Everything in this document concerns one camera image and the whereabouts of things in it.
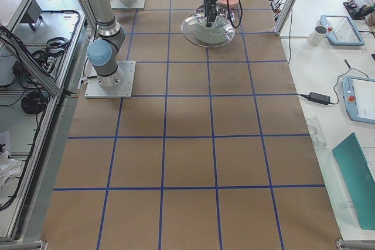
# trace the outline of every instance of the clear plastic lid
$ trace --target clear plastic lid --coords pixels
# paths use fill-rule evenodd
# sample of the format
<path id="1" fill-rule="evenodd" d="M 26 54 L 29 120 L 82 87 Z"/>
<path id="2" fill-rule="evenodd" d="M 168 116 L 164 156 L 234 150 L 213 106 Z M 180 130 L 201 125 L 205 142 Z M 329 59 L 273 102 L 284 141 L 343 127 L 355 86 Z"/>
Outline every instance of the clear plastic lid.
<path id="1" fill-rule="evenodd" d="M 231 42 L 235 30 L 229 20 L 217 15 L 211 27 L 206 26 L 204 13 L 196 13 L 187 17 L 181 25 L 184 37 L 200 47 L 220 47 Z"/>

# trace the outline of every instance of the teal binder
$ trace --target teal binder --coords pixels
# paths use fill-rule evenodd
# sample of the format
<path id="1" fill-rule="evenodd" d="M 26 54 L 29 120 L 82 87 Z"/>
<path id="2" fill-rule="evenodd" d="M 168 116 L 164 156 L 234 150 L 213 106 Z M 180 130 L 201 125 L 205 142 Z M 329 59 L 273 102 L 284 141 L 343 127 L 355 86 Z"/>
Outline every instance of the teal binder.
<path id="1" fill-rule="evenodd" d="M 355 133 L 333 149 L 352 198 L 360 228 L 375 230 L 375 181 Z"/>

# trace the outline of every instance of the metal mounting plate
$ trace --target metal mounting plate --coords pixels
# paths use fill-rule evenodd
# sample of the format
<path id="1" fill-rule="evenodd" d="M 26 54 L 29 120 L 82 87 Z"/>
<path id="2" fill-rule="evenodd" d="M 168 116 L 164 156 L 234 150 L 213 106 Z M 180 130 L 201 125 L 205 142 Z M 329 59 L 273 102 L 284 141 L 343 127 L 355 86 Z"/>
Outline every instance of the metal mounting plate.
<path id="1" fill-rule="evenodd" d="M 91 80 L 87 84 L 85 93 L 86 98 L 130 98 L 133 90 L 135 61 L 118 61 L 118 66 L 125 73 L 124 81 L 111 88 L 103 88 L 96 79 Z M 92 69 L 91 76 L 96 76 L 96 71 Z"/>
<path id="2" fill-rule="evenodd" d="M 134 10 L 134 9 L 145 9 L 146 0 L 137 0 L 130 6 L 126 6 L 119 0 L 111 0 L 111 6 L 113 10 Z"/>

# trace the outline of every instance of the table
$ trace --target table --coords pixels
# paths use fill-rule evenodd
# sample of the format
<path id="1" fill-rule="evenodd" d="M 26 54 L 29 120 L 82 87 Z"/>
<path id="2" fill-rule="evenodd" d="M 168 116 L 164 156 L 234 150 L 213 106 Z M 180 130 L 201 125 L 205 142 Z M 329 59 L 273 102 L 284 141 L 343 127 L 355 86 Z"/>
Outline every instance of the table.
<path id="1" fill-rule="evenodd" d="M 305 38 L 291 39 L 292 57 L 289 66 L 297 93 L 321 93 L 331 96 L 332 102 L 336 102 L 333 86 L 337 77 L 348 71 L 344 59 L 347 59 L 352 67 L 374 78 L 375 61 L 371 54 L 375 51 L 375 39 L 365 37 L 364 40 L 366 44 L 362 47 L 344 48 L 332 46 L 327 39 L 323 39 L 317 47 L 311 46 Z M 289 39 L 281 41 L 285 54 L 289 57 Z M 349 74 L 363 77 L 356 71 Z M 338 105 L 324 106 L 301 97 L 302 110 L 305 118 L 317 117 L 327 144 L 326 148 L 315 147 L 315 152 L 343 239 L 375 240 L 375 231 L 360 229 L 354 208 L 350 204 L 350 196 L 331 152 L 352 132 L 356 133 L 362 146 L 375 147 L 375 125 L 351 121 L 341 98 L 341 83 L 336 87 L 336 91 L 340 100 Z"/>

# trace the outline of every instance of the black power brick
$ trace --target black power brick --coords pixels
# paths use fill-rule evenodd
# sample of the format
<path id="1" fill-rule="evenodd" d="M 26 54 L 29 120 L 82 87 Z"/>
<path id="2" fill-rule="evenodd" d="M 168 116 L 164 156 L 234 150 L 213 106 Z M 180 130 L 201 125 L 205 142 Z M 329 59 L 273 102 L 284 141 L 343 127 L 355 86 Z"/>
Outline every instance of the black power brick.
<path id="1" fill-rule="evenodd" d="M 306 98 L 309 101 L 317 102 L 318 104 L 322 104 L 322 105 L 330 104 L 330 96 L 318 94 L 315 92 L 310 92 L 310 94 L 308 95 L 300 94 L 300 96 Z"/>
<path id="2" fill-rule="evenodd" d="M 28 71 L 23 67 L 23 65 L 19 61 L 16 61 L 14 63 L 12 70 L 15 75 L 28 73 Z"/>

